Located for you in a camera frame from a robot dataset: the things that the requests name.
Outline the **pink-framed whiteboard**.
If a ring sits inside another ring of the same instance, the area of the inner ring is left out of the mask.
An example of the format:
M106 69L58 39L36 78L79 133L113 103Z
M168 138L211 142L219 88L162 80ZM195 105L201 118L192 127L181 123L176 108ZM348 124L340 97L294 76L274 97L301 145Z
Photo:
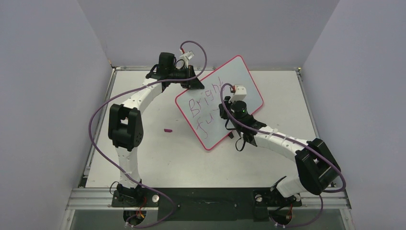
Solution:
M226 120L219 114L220 90L225 83L243 85L248 92L244 98L248 113L263 106L263 98L242 56L237 55L200 80L202 90L186 90L175 98L175 104L188 122L205 150L211 150L230 133Z

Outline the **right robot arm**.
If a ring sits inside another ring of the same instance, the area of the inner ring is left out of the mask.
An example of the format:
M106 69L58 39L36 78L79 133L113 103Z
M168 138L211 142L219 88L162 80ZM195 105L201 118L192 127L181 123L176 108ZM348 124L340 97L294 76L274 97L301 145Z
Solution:
M232 129L244 143L269 149L295 162L298 174L284 176L271 187L273 203L281 205L301 192L319 195L342 176L337 161L323 140L304 140L281 133L250 115L244 101L231 102L229 96L218 107L220 117L233 125Z

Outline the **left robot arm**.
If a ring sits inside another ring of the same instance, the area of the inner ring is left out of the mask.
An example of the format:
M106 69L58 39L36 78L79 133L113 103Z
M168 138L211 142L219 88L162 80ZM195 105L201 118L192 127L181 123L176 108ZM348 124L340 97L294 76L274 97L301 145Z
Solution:
M116 149L121 168L117 186L118 200L126 201L131 206L138 206L144 201L137 148L144 137L142 113L145 109L171 83L178 83L188 90L204 89L204 85L196 78L193 66L189 65L193 56L192 51L182 53L179 60L183 65L177 68L174 54L160 53L158 63L146 75L142 89L122 104L112 104L110 107L108 137Z

